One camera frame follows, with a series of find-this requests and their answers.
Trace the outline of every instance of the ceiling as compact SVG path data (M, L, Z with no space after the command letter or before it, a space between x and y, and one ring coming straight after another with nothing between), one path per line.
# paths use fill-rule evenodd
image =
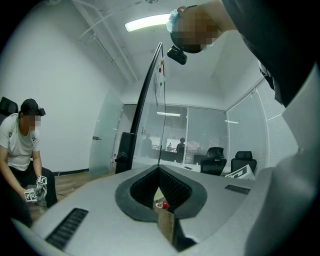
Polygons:
M72 1L88 22L88 26L111 14L81 37L81 40L87 42L94 33L129 84L143 81L159 42L163 43L165 56L173 43L165 25L127 32L125 23L148 16L168 14L181 5L199 5L207 2L207 0L153 0L155 3L150 4L146 0ZM225 33L212 47L187 56L186 65L180 65L166 57L167 79L196 74L198 77L212 80L212 84L215 83L213 86L217 86L219 81L234 77L231 74L241 74L242 70L247 68L248 62L253 59L237 32Z

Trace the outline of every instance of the white t-shirt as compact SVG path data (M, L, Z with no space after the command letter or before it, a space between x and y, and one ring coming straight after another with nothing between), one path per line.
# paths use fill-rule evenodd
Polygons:
M23 136L19 129L18 114L9 115L0 126L0 146L8 150L7 165L25 171L32 152L40 151L40 135L37 130Z

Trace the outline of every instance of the black cap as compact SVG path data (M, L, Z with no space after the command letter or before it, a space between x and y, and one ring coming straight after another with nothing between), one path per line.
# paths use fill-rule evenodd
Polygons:
M33 98L26 99L22 103L20 111L26 116L42 116L39 106Z

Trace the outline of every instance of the white table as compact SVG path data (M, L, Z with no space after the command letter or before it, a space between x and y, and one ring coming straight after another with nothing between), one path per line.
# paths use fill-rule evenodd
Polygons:
M157 165L158 164L158 160L157 159L153 159L153 158L149 158L149 157L135 157L133 159L133 164L132 164L132 168L139 168L142 167L144 165ZM189 170L185 167L189 167L191 168L190 171L193 172L197 172L200 173L200 164L190 164L190 163L179 163L179 162L171 162L171 161L165 161L165 160L160 160L160 165L169 165L169 166L175 166L175 167L179 167L182 168L184 170ZM229 166L225 166L222 173L230 173L231 172L231 168Z

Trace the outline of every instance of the white wall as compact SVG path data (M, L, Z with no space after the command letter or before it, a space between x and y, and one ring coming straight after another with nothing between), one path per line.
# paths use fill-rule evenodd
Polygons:
M262 75L257 58L237 31L227 33L218 58L211 78L214 84L219 85L223 108L228 110L262 78Z
M137 104L142 85L143 81L129 84L121 96L123 103ZM165 103L224 110L220 88L211 79L197 74L167 77Z
M124 80L95 42L78 37L87 23L69 0L37 5L11 37L0 60L0 97L19 106L33 98L42 118L41 158L53 172L89 167L95 124L108 90Z

